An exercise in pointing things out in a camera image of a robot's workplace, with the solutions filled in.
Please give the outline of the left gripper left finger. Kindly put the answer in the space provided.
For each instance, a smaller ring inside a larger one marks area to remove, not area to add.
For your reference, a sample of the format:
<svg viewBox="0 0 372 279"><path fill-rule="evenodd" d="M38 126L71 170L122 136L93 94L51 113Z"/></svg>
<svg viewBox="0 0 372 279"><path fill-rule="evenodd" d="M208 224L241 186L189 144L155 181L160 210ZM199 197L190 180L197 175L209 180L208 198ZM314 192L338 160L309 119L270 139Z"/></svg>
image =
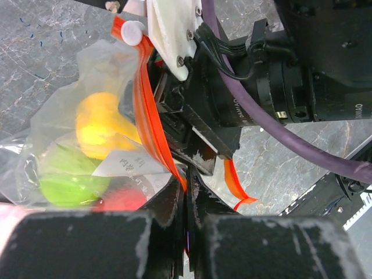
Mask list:
<svg viewBox="0 0 372 279"><path fill-rule="evenodd" d="M184 191L174 176L142 209L152 217L143 278L183 275Z"/></svg>

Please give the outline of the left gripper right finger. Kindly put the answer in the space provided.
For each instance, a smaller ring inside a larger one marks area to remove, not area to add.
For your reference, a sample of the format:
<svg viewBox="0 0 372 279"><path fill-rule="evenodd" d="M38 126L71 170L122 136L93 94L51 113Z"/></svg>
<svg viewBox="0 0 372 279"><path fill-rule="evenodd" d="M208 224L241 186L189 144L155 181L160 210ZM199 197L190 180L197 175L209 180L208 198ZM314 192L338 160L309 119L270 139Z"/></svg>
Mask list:
<svg viewBox="0 0 372 279"><path fill-rule="evenodd" d="M203 181L198 169L187 168L187 240L189 269L195 278L216 278L213 274L213 252L209 241L212 239L203 230L209 216L237 215L232 207L219 198Z"/></svg>

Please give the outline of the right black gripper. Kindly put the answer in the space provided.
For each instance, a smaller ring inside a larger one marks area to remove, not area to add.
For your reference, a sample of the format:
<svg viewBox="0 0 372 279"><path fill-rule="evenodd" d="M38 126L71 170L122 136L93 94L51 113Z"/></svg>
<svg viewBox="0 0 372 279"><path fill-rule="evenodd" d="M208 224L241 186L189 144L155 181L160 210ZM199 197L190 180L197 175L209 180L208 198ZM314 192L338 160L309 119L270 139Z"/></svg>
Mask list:
<svg viewBox="0 0 372 279"><path fill-rule="evenodd" d="M242 128L257 125L227 78L274 120L291 121L283 74L291 64L291 45L286 32L272 30L266 19L255 22L250 37L232 41L216 38L202 22L193 39L194 57L181 59L189 70L185 81L171 73L156 49L147 69L171 154L210 176L217 158L231 159L239 149Z"/></svg>

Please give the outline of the red apple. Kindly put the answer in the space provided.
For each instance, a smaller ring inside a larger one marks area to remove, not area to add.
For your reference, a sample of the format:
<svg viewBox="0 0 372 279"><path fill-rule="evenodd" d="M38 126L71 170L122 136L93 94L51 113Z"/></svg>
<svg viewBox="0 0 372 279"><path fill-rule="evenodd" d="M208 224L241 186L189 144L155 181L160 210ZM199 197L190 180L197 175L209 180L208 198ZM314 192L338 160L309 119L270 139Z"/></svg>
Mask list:
<svg viewBox="0 0 372 279"><path fill-rule="evenodd" d="M135 211L147 202L145 194L136 188L109 192L92 208L93 212Z"/></svg>

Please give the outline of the clear zip top bag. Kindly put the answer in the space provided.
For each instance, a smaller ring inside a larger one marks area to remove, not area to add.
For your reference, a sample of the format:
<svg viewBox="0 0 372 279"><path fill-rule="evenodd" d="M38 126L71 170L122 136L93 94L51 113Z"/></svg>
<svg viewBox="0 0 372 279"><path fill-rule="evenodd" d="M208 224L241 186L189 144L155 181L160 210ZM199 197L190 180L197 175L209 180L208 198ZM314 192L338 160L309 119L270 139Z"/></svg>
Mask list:
<svg viewBox="0 0 372 279"><path fill-rule="evenodd" d="M153 50L144 25L115 17L115 43L77 54L80 77L58 89L31 119L1 167L1 194L36 208L136 210L171 176L173 160L160 124L146 63Z"/></svg>

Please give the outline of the yellow lemon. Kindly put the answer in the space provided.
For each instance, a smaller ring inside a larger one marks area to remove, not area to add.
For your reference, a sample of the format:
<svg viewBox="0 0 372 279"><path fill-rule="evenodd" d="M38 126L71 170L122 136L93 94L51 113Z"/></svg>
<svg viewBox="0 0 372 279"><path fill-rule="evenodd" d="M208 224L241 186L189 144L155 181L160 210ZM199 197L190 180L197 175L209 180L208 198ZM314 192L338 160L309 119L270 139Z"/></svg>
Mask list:
<svg viewBox="0 0 372 279"><path fill-rule="evenodd" d="M141 145L137 128L119 112L118 96L96 92L76 109L75 132L82 152L104 160L113 150L132 150Z"/></svg>

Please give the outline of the green apple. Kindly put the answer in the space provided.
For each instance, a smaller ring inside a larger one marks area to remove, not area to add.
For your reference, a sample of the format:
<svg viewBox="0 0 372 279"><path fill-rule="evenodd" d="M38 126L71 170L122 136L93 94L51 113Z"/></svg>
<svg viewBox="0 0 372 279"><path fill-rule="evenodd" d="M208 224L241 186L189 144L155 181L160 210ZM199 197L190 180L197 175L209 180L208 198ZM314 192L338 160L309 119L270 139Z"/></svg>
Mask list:
<svg viewBox="0 0 372 279"><path fill-rule="evenodd" d="M56 206L88 206L102 196L111 181L109 177L93 175L100 163L78 148L55 145L39 161L38 179L42 194Z"/></svg>

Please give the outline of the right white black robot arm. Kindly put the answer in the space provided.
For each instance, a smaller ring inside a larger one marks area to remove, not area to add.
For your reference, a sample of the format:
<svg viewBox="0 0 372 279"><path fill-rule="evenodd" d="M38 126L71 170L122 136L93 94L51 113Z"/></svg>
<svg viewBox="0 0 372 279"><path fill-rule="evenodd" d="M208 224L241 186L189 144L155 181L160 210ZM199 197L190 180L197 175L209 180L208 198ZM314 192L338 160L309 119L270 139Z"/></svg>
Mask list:
<svg viewBox="0 0 372 279"><path fill-rule="evenodd" d="M213 1L148 1L148 31L164 65L148 62L171 154L211 176L245 126L261 126L309 162L369 183L371 164L323 152L287 124L371 117L371 2L275 1L266 19L228 40Z"/></svg>

